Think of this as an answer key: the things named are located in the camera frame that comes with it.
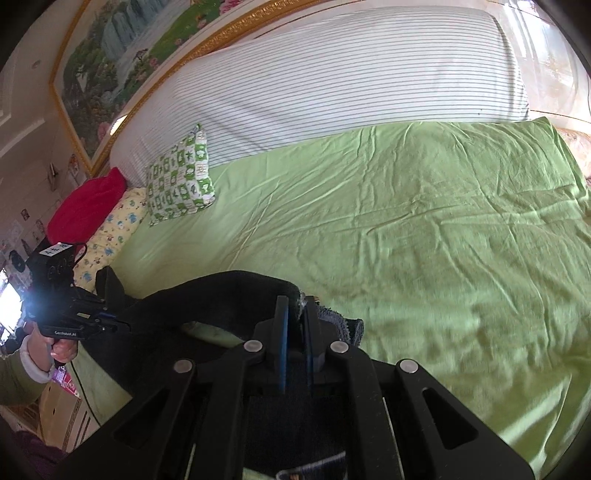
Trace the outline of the left forearm green sleeve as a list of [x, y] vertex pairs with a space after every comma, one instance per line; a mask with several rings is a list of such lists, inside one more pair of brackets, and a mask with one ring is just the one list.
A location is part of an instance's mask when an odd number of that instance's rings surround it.
[[19, 349], [1, 358], [0, 403], [2, 406], [29, 405], [37, 400], [51, 380], [53, 367], [41, 369], [29, 351], [32, 336], [23, 339]]

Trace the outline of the left hand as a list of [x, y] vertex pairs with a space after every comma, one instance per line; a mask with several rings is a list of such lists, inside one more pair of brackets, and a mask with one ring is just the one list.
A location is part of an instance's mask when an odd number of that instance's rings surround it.
[[38, 330], [34, 330], [29, 336], [27, 349], [35, 366], [48, 372], [55, 362], [67, 364], [73, 360], [78, 353], [78, 342], [44, 337]]

